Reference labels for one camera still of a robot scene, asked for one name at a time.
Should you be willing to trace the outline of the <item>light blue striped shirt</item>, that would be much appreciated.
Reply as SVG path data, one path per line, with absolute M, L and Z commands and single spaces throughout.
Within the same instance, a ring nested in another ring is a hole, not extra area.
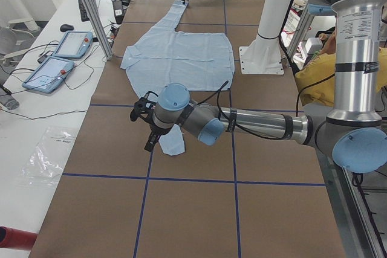
M 217 108 L 196 102 L 190 94 L 228 89 L 235 72 L 232 46 L 224 33 L 175 30 L 186 7 L 174 1 L 162 19 L 126 48 L 120 65 L 137 96 L 148 94 L 148 100 L 157 103 L 152 123 L 169 128 L 158 141 L 168 155 L 184 152 L 183 129 L 208 146 L 217 141 L 225 131 Z

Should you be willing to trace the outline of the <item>black keyboard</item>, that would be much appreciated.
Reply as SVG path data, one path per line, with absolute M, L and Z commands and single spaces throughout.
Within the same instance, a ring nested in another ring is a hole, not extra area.
M 77 0 L 78 6 L 79 6 L 79 12 L 80 12 L 80 18 L 82 22 L 89 21 L 87 10 L 82 2 L 82 0 Z

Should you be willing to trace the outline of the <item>clear plastic bag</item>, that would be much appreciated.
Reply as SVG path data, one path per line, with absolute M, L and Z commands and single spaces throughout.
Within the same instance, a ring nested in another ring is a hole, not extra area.
M 47 127 L 15 178 L 15 184 L 24 187 L 56 187 L 78 132 L 79 129 L 75 127 Z

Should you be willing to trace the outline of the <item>upper blue teach pendant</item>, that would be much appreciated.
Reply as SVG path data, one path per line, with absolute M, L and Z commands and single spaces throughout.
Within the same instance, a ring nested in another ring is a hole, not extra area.
M 93 41 L 93 34 L 90 31 L 67 31 L 53 56 L 64 59 L 81 59 L 89 50 Z

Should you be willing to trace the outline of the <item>blue teach pendant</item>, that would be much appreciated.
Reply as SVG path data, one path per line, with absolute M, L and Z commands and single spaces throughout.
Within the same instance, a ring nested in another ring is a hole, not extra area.
M 90 31 L 67 31 L 53 56 L 64 59 L 81 59 L 89 50 L 93 41 L 93 34 Z
M 54 56 L 47 57 L 22 83 L 22 87 L 49 94 L 64 82 L 74 66 L 75 63 L 72 60 Z

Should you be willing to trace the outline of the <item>lower blue teach pendant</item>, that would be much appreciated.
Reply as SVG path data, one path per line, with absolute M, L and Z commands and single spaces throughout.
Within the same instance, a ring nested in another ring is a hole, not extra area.
M 22 87 L 49 94 L 64 82 L 74 66 L 75 63 L 72 60 L 54 56 L 47 57 L 22 83 Z

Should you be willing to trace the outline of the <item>black computer mouse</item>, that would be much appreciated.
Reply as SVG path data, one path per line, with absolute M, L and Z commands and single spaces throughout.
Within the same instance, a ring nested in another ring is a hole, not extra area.
M 70 24 L 62 24 L 60 26 L 60 31 L 61 32 L 67 32 L 67 31 L 73 31 L 74 30 L 74 27 Z

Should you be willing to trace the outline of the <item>person in yellow shirt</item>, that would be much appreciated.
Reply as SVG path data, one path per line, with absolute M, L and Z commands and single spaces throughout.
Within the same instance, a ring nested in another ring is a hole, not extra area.
M 334 105 L 334 78 L 317 84 L 318 81 L 332 75 L 336 63 L 336 34 L 333 33 L 318 55 L 309 61 L 298 73 L 295 82 L 301 93 L 301 103 L 320 103 L 332 107 Z

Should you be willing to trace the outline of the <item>red cylinder object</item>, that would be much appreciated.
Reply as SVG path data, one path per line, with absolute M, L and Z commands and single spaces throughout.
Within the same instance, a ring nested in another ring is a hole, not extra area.
M 1 227 L 1 248 L 30 251 L 37 239 L 37 233 Z

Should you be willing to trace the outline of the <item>aluminium frame post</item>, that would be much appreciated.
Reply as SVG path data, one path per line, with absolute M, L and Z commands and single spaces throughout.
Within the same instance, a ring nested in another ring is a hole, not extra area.
M 99 44 L 102 47 L 106 60 L 110 60 L 112 58 L 112 49 L 108 42 L 108 38 L 106 37 L 105 31 L 103 29 L 103 25 L 100 21 L 97 4 L 94 0 L 82 0 L 88 17 L 90 19 L 91 25 L 94 29 L 94 32 L 99 40 Z

